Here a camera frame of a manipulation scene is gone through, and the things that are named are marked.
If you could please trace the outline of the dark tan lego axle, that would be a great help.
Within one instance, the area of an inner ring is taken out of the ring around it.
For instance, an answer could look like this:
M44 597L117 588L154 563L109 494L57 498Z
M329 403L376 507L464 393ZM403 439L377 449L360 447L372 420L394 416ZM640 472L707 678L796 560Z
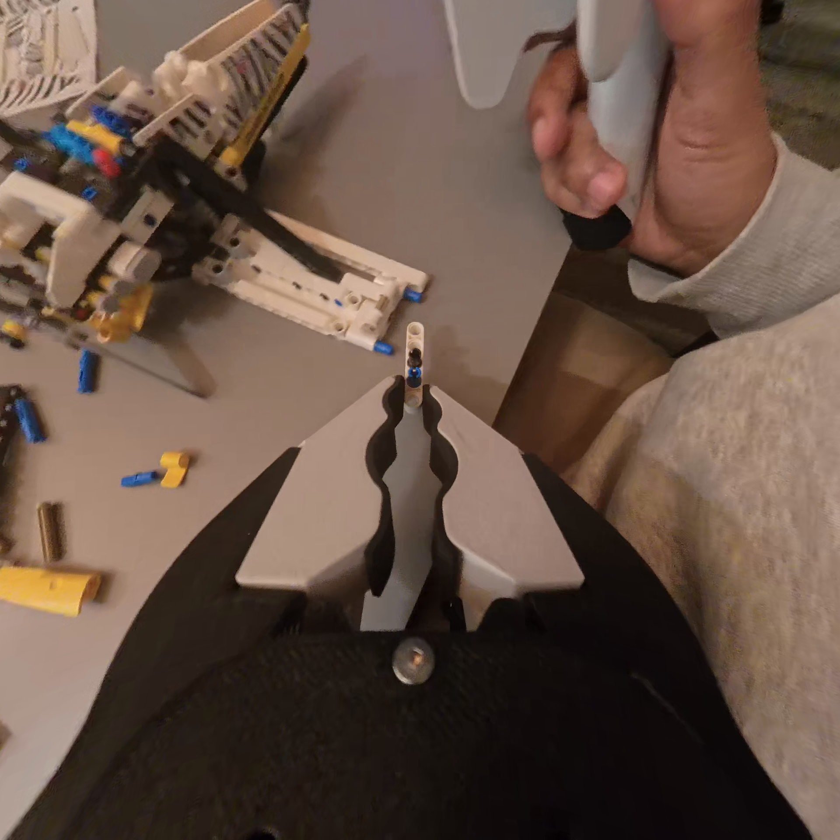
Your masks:
M66 536L62 506L43 501L37 507L38 534L45 564L60 562L66 555Z

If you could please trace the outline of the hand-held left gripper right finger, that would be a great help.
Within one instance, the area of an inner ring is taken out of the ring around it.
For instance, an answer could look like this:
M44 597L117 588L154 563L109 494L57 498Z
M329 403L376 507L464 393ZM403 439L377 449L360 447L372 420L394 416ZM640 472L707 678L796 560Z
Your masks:
M440 489L432 555L456 623L480 623L493 602L573 592L584 582L522 452L436 386L423 425Z

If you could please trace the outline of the long white lego beam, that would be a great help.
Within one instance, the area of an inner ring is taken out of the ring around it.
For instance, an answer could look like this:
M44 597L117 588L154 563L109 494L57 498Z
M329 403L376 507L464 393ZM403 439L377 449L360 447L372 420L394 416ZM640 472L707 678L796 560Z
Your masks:
M391 278L419 293L425 291L431 278L419 269L354 245L277 211L268 211L268 215L336 266L345 266L360 276Z

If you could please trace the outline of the zebra striped lego helicopter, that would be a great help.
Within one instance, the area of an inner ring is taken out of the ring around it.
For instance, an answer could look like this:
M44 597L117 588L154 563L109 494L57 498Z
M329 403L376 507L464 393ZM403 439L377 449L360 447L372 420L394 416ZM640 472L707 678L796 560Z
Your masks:
M240 223L305 278L341 264L250 195L264 136L308 67L309 2L252 2L169 52L150 79L118 68L47 131L2 121L2 346L45 329L79 350L143 329L154 288L211 274Z

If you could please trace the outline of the long black lego beam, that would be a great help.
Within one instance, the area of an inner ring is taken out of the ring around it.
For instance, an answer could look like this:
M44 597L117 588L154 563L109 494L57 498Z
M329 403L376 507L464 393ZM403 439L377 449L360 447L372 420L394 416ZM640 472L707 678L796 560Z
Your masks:
M26 396L20 384L1 386L1 527L10 532L23 486L24 434L15 403Z

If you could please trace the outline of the white beam with blue pins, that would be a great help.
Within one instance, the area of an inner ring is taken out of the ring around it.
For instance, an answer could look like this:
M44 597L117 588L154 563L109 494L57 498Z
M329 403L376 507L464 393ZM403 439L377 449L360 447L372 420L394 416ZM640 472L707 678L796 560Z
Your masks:
M404 369L404 406L415 414L421 410L424 399L425 329L420 322L410 322L406 327L406 354Z

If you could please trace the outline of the zebra sticker sheet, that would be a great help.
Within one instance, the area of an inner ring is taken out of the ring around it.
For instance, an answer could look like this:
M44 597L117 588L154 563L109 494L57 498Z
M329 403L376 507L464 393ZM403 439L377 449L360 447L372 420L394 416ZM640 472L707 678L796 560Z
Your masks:
M1 2L1 116L54 107L98 79L94 1Z

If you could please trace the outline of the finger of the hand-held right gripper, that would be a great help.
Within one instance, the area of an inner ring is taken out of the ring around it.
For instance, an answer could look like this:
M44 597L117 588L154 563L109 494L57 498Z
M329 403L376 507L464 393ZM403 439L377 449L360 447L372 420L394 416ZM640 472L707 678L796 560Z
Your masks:
M466 103L476 110L496 107L530 39L572 26L576 8L575 1L444 1L455 74Z

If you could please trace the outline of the person's right forearm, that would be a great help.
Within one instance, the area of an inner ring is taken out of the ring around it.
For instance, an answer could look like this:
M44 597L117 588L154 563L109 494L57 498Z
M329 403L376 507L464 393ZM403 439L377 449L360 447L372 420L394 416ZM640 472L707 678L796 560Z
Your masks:
M709 266L686 279L632 258L629 286L646 302L698 312L721 340L767 329L838 295L838 171L773 134L773 181L749 223Z

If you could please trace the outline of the person's right hand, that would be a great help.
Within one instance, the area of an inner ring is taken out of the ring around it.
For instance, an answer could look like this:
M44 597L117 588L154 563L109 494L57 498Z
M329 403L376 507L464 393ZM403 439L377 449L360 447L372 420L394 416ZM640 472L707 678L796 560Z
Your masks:
M633 232L635 258L678 277L708 266L747 227L778 152L760 80L760 2L654 2L672 48L670 87ZM627 174L600 145L573 47L554 49L528 104L542 187L587 218L622 197Z

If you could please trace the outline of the white lego skid assembly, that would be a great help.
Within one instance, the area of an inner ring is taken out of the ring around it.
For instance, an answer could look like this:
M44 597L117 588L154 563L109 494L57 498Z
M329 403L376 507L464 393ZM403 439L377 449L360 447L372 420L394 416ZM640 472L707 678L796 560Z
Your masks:
M419 302L425 293L391 278L360 276L328 259L338 279L325 279L232 214L224 217L211 243L210 254L192 269L195 280L378 354L393 354L385 335L398 305Z

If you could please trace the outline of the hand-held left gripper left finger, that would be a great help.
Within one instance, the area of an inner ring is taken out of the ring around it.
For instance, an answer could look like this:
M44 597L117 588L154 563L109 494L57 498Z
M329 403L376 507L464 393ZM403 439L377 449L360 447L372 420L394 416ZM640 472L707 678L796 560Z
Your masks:
M293 452L236 573L240 586L322 599L383 593L396 551L384 475L403 408L403 377L387 377Z

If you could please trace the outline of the yellow curved lego panel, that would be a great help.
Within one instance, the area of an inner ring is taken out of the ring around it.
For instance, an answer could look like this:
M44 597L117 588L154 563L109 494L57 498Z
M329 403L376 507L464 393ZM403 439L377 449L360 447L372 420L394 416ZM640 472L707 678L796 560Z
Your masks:
M100 574L2 565L1 602L52 615L77 617L82 607L96 598L101 583Z

